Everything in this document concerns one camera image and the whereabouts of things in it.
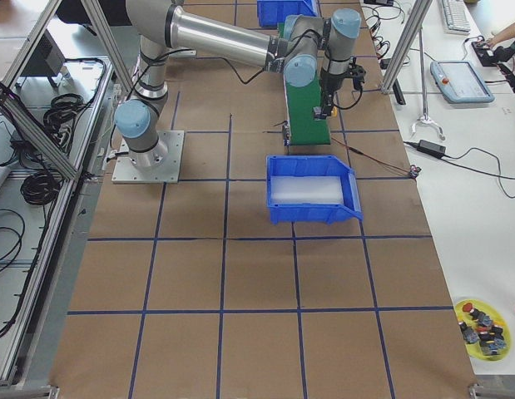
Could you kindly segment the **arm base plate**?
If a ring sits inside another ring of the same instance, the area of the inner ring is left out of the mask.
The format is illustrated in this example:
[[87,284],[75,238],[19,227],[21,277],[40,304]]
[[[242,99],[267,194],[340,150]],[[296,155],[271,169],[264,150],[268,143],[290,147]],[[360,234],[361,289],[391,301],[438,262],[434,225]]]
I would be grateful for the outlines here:
[[134,163],[129,155],[118,156],[112,174],[115,184],[177,183],[184,147],[184,131],[158,131],[159,146],[165,152],[151,151],[136,155]]

